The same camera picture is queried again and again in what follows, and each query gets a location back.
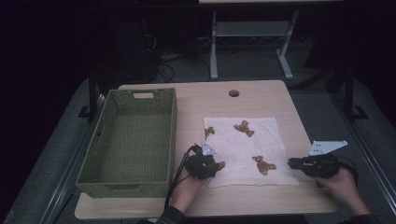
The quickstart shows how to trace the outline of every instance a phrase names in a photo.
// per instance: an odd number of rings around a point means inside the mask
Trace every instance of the green basket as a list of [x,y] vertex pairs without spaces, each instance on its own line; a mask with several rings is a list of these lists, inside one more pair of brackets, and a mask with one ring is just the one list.
[[93,198],[164,198],[174,170],[175,89],[110,91],[76,186]]

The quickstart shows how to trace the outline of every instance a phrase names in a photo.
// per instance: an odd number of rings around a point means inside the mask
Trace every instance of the gray carpet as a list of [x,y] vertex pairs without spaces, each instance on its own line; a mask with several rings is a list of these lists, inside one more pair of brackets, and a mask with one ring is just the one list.
[[[272,47],[265,46],[260,50],[244,50],[235,54],[219,54],[219,80],[257,80],[257,79],[280,79],[287,86],[296,85],[318,70],[304,68],[309,42],[294,42],[290,45],[287,58],[295,79],[287,81],[282,75],[279,62],[275,55],[275,43]],[[202,54],[201,59],[208,63],[208,54]],[[199,82],[206,81],[208,77],[207,66],[199,60],[182,59],[168,63],[175,69],[175,82]],[[314,85],[303,91],[290,91],[291,98],[302,119],[305,130],[311,141],[313,140],[347,140],[349,145],[335,152],[338,156],[352,159],[356,162],[359,173],[359,189],[364,201],[384,224],[396,223],[396,216],[391,211],[380,187],[375,179],[366,160],[363,158],[360,145],[350,131],[349,124],[345,122],[342,113],[334,103],[334,96],[325,92],[324,84],[327,78],[323,78]],[[162,83],[163,78],[157,76],[153,81]],[[82,136],[88,133],[92,125],[87,119],[78,118],[78,113],[84,105],[88,105],[88,82],[81,84],[75,93],[70,105],[64,112],[64,116],[55,129],[51,139],[43,150],[34,170],[26,181],[17,200],[15,201],[7,224],[9,223],[39,223],[44,213],[48,210],[53,192],[57,189],[64,170],[69,165],[70,158],[76,148],[83,145]],[[355,89],[355,104],[361,105],[370,119],[357,120],[354,124],[359,128],[367,144],[373,150],[378,162],[387,174],[389,181],[395,183],[396,176],[392,172],[393,160],[396,158],[395,146],[396,134],[393,126],[375,105],[370,92],[358,81]],[[73,186],[73,177],[69,186]],[[64,204],[64,210],[60,212],[55,223],[134,223],[135,220],[95,220],[83,221],[74,216],[74,210],[78,202],[79,191],[70,188],[67,193],[60,197]],[[349,214],[340,204],[336,213],[305,215],[311,224],[333,224],[348,219]]]

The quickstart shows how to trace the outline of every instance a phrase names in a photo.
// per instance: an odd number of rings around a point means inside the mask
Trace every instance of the hand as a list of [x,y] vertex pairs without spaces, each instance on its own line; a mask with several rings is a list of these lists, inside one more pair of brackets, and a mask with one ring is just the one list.
[[310,177],[326,187],[335,199],[348,208],[353,217],[370,214],[370,210],[358,193],[353,174],[347,168],[340,167],[338,174],[330,179]]
[[190,175],[189,172],[183,168],[178,181],[185,179],[175,187],[172,194],[172,202],[170,203],[182,213],[186,213],[187,209],[195,201],[201,186],[206,183],[206,179],[195,179],[188,175]]

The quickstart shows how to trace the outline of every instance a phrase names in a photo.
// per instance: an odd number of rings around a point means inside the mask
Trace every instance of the wooden table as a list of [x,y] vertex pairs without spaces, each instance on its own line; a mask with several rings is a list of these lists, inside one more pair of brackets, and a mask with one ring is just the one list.
[[[186,150],[203,139],[204,118],[275,117],[289,157],[308,155],[310,142],[282,81],[235,81],[121,86],[120,89],[177,90],[176,168]],[[240,92],[231,97],[230,90]],[[329,213],[336,210],[330,194],[318,189],[301,171],[298,186],[232,186],[202,188],[188,217]],[[93,199],[82,193],[76,208],[80,219],[159,217],[164,199]]]

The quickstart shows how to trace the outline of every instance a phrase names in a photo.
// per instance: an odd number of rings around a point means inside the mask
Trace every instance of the white cloth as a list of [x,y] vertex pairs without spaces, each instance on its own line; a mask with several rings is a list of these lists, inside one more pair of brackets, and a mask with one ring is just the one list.
[[[233,126],[242,120],[255,133],[248,137]],[[213,127],[206,142],[218,151],[214,155],[216,162],[225,161],[225,167],[208,181],[209,188],[231,185],[298,185],[294,173],[289,168],[286,149],[280,137],[275,118],[205,118],[205,128]],[[276,165],[262,175],[252,157],[263,156],[263,160]]]

